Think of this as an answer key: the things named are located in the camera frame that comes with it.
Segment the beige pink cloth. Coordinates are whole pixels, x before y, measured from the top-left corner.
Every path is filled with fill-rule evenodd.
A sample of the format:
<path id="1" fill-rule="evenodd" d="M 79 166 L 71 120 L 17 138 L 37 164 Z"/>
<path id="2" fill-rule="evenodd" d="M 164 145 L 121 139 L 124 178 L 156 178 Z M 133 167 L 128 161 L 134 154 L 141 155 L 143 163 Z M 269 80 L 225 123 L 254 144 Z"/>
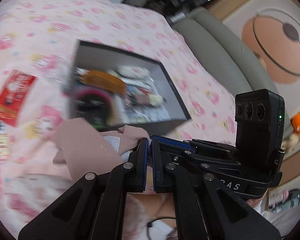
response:
<path id="1" fill-rule="evenodd" d="M 65 161 L 74 181 L 88 172 L 110 172 L 141 139 L 151 141 L 142 128 L 125 125 L 116 131 L 98 132 L 83 118 L 63 122 L 51 138 L 58 148 L 54 161 Z"/>

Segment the red envelope packet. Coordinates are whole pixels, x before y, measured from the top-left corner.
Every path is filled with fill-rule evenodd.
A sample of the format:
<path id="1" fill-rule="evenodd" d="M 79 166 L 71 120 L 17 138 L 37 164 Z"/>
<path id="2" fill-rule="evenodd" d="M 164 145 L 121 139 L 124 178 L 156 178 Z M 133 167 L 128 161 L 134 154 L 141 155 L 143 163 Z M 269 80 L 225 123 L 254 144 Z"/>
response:
<path id="1" fill-rule="evenodd" d="M 16 127 L 21 108 L 37 77 L 12 70 L 0 91 L 0 120 Z"/>

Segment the cartoon print pouch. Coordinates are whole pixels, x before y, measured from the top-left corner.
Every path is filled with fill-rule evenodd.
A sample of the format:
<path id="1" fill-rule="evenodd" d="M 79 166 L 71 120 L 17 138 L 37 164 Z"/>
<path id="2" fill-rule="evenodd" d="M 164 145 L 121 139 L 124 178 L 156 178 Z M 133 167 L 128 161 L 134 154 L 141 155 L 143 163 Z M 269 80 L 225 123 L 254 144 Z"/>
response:
<path id="1" fill-rule="evenodd" d="M 126 84 L 121 113 L 125 124 L 145 124 L 170 120 L 165 98 L 144 80 L 122 78 Z"/>

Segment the black cardboard storage box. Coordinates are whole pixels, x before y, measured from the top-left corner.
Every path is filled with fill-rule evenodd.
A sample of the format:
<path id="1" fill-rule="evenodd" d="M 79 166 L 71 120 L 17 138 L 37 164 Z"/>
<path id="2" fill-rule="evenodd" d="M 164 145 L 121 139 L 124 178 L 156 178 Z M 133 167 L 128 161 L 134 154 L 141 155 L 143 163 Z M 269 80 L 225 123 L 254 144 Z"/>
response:
<path id="1" fill-rule="evenodd" d="M 69 77 L 69 116 L 100 132 L 131 125 L 166 135 L 191 119 L 161 62 L 78 41 Z"/>

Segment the orange plush toy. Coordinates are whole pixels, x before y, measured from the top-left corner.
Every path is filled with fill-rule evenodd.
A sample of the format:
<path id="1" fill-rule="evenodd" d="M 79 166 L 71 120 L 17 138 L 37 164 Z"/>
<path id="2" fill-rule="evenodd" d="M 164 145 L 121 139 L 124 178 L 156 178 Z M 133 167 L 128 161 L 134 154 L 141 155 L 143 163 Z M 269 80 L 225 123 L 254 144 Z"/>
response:
<path id="1" fill-rule="evenodd" d="M 292 119 L 291 119 L 291 124 L 293 126 L 294 133 L 300 134 L 300 113 L 296 114 Z"/>

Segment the white fluffy hair clip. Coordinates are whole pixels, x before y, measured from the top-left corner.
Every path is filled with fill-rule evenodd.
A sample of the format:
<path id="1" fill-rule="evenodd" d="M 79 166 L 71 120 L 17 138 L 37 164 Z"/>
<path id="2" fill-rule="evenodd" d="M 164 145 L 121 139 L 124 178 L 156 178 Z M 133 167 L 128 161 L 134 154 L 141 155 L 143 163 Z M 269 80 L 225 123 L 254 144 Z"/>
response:
<path id="1" fill-rule="evenodd" d="M 119 66 L 117 72 L 130 79 L 144 79 L 150 75 L 147 68 L 137 66 Z"/>

